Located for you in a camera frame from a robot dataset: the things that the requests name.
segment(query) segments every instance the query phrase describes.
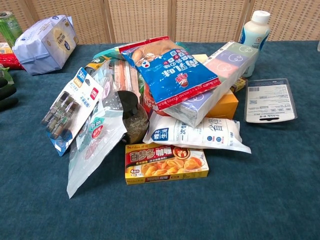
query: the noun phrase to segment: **curry roux box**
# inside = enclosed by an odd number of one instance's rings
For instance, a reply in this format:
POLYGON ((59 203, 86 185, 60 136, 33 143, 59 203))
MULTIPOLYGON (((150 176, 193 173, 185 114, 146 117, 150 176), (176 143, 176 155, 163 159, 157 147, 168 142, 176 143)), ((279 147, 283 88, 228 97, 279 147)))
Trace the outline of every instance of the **curry roux box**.
POLYGON ((202 149, 156 143, 125 146, 125 181, 128 185, 204 178, 208 171, 202 149))

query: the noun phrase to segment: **white tissue package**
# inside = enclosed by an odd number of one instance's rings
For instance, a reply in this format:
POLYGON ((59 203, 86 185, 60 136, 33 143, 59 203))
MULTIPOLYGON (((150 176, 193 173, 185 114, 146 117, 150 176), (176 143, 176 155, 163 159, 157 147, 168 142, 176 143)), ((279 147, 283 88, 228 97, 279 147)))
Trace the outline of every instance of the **white tissue package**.
POLYGON ((76 32, 65 15, 36 22, 16 41, 12 51, 31 75, 60 70, 78 43, 76 32))

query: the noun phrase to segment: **table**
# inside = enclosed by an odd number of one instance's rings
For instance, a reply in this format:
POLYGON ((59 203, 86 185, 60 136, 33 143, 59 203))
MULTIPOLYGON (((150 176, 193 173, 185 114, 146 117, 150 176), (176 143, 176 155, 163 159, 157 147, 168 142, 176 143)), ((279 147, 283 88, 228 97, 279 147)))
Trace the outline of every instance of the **table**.
MULTIPOLYGON (((63 86, 112 44, 80 45, 62 70, 11 71, 19 104, 0 112, 0 239, 317 239, 320 235, 319 81, 316 41, 267 42, 251 77, 288 78, 298 118, 234 119, 252 154, 205 150, 207 178, 126 185, 118 144, 72 199, 69 154, 59 157, 40 122, 63 86)), ((186 43, 210 55, 223 43, 186 43)))

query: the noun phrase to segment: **blue snack bag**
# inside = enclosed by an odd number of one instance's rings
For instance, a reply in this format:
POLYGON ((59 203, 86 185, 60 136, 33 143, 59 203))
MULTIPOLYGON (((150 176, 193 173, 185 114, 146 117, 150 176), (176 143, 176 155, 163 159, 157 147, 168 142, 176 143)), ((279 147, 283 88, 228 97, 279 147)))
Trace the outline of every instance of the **blue snack bag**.
POLYGON ((158 110, 169 108, 217 87, 218 76, 168 36, 119 48, 143 76, 158 110))

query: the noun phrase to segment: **white plastic bottle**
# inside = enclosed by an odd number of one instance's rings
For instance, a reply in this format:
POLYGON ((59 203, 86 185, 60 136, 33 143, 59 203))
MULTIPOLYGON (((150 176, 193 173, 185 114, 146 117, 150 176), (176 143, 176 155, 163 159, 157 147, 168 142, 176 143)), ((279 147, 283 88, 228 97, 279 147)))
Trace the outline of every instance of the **white plastic bottle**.
MULTIPOLYGON (((267 11, 254 11, 251 21, 248 21, 242 28, 240 43, 261 51, 270 32, 270 27, 268 25, 269 18, 270 13, 267 11)), ((245 71, 243 77, 248 78, 252 75, 257 58, 245 71)))

